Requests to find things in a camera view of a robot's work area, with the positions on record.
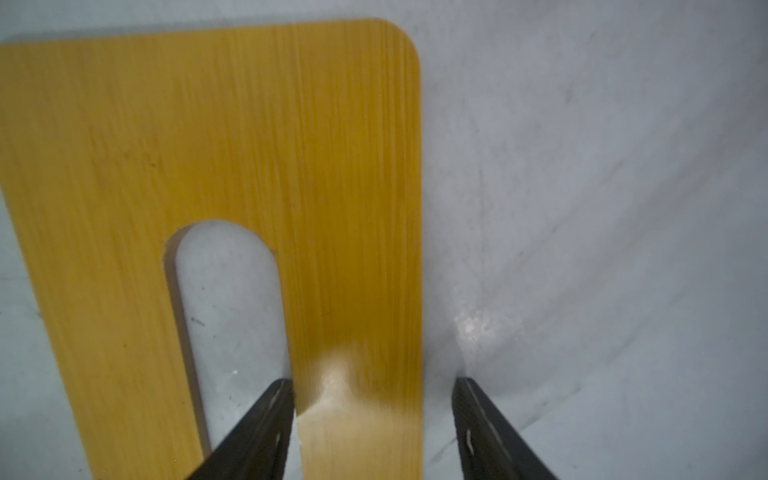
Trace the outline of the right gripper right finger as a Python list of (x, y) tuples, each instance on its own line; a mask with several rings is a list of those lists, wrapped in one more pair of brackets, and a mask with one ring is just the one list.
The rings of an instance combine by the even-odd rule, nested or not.
[(451, 401), (465, 479), (556, 479), (474, 379), (458, 377)]

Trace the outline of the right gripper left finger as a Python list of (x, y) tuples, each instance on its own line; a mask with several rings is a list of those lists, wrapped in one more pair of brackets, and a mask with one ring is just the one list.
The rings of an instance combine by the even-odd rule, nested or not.
[(293, 381), (277, 379), (188, 479), (281, 480), (293, 418)]

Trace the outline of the yellow box lid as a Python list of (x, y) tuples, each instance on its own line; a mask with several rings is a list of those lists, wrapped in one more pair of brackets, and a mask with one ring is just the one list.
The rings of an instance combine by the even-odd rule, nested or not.
[(3, 196), (96, 478), (202, 462), (165, 267), (208, 220), (275, 255), (304, 476), (421, 477), (420, 93), (378, 19), (2, 47)]

